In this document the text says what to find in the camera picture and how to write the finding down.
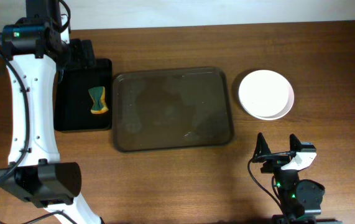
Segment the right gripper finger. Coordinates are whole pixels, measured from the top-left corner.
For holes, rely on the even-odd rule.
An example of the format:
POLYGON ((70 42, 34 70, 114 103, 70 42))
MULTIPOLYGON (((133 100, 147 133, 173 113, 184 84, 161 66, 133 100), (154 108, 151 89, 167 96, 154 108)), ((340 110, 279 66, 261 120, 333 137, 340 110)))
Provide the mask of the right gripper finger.
POLYGON ((253 157, 268 156, 271 155, 271 151, 262 133, 257 135, 256 147, 253 157))
POLYGON ((296 137, 296 135, 291 134, 289 136, 289 140, 290 140, 290 151, 300 152, 302 150, 302 144, 300 140, 296 137))

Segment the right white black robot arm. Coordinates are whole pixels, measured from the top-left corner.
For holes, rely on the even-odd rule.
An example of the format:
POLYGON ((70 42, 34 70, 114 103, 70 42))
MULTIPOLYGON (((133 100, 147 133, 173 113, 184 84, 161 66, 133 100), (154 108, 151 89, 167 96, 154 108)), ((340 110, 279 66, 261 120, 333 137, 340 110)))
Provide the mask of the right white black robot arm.
POLYGON ((251 169, 252 163, 261 163, 260 172, 272 174, 273 192, 265 189, 252 173, 249 174, 282 212, 272 216, 272 223, 316 223, 316 216, 321 214, 325 187, 313 180, 301 180, 298 175, 315 160, 316 147, 310 142, 301 142, 294 134, 289 136, 289 140, 289 151, 272 153, 263 134, 259 133, 247 169, 251 169))

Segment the pale green plate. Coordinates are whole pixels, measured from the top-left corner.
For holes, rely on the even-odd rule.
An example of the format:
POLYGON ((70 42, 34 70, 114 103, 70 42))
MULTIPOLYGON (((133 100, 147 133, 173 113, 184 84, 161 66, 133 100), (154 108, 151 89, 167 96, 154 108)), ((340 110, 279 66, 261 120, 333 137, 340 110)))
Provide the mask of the pale green plate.
POLYGON ((276 110, 275 108, 261 108, 251 112, 251 115, 257 119, 272 121, 280 119, 287 115, 292 110, 292 107, 284 107, 281 110, 276 110))

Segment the yellow green sponge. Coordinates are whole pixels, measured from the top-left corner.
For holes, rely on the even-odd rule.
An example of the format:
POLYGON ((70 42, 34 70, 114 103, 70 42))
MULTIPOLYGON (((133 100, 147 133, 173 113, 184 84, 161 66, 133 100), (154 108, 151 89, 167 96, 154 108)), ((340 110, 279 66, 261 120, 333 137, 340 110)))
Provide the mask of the yellow green sponge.
POLYGON ((90 88, 88 93, 93 101, 93 105, 91 107, 92 114, 103 114, 109 111, 106 104, 106 90, 104 86, 90 88))

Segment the white plate with orange stain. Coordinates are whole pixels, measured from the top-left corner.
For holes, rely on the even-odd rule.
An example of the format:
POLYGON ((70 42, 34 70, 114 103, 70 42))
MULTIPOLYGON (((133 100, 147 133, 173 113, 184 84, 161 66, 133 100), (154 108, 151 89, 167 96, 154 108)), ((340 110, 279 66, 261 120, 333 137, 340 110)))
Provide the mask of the white plate with orange stain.
POLYGON ((242 108, 250 115, 261 108, 293 108, 295 102, 290 82, 272 70, 248 73, 240 82, 237 95, 242 108))

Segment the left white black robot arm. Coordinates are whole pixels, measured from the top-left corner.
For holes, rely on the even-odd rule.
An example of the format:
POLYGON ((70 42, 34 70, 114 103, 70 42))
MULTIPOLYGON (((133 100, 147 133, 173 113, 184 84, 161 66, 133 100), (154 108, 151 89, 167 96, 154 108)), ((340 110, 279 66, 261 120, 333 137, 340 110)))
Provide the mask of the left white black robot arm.
POLYGON ((102 223, 81 194, 76 162, 62 163, 53 128, 53 83, 71 55, 67 15, 5 26, 0 56, 12 86, 12 144, 0 188, 61 223, 102 223))

